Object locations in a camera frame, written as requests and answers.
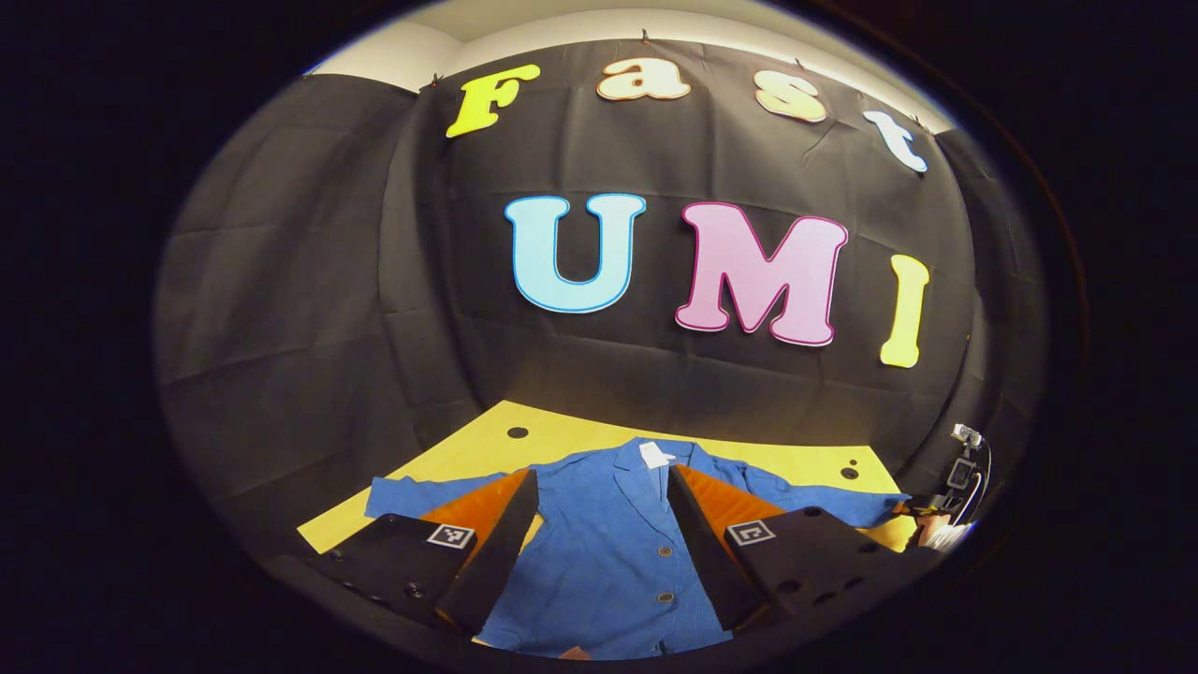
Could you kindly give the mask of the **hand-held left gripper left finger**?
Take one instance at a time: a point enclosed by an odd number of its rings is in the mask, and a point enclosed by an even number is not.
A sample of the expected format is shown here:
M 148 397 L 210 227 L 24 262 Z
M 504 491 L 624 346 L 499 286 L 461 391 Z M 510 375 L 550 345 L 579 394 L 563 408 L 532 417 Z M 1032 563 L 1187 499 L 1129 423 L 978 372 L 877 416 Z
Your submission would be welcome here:
M 388 514 L 323 554 L 323 577 L 431 630 L 478 634 L 539 508 L 524 468 L 419 517 Z

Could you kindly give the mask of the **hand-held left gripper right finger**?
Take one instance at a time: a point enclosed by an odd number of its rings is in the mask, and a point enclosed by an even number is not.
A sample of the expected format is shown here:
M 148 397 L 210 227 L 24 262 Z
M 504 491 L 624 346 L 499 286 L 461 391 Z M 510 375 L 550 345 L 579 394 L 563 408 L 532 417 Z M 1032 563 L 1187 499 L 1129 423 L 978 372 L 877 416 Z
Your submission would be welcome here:
M 778 623 L 825 633 L 937 564 L 936 549 L 891 549 L 825 508 L 778 508 L 689 466 L 671 466 L 667 496 L 694 571 L 731 633 Z

